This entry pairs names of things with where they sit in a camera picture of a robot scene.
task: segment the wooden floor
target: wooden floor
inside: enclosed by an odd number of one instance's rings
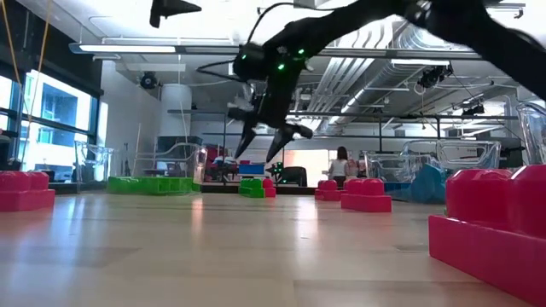
[[[427,216],[311,197],[58,197],[0,213],[2,307],[526,306],[428,257]]]

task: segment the woman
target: woman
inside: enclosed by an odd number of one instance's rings
[[[332,161],[328,176],[338,183],[338,188],[343,188],[343,183],[347,179],[347,149],[343,146],[338,148],[337,159]]]

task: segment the ceiling light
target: ceiling light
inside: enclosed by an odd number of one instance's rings
[[[174,46],[137,46],[137,45],[80,45],[84,52],[96,53],[176,53]]]
[[[448,66],[449,61],[419,60],[419,59],[392,59],[394,65],[423,65],[423,66]]]

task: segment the white pillar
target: white pillar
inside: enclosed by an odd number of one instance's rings
[[[168,110],[191,110],[191,88],[184,84],[165,84],[161,88],[160,136],[190,136],[191,115],[170,114]]]

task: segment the robotic arm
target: robotic arm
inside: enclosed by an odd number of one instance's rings
[[[268,8],[264,14],[278,5]],[[290,22],[262,46],[250,42],[253,30],[248,43],[240,46],[233,61],[234,73],[240,78],[239,81],[265,81],[267,87],[253,110],[229,110],[232,119],[244,122],[235,158],[241,156],[256,136],[253,128],[258,123],[276,129],[267,162],[293,140],[295,133],[312,138],[313,131],[309,128],[286,122],[293,92],[301,71],[307,68],[307,60],[335,39],[392,14],[401,15],[445,40],[473,48],[485,60],[541,98],[546,98],[544,78],[538,75],[542,70],[521,68],[531,65],[546,67],[544,49],[532,39],[530,43],[528,38],[522,38],[497,24],[480,0],[433,0],[427,6],[418,5],[416,0],[357,0],[320,18]]]

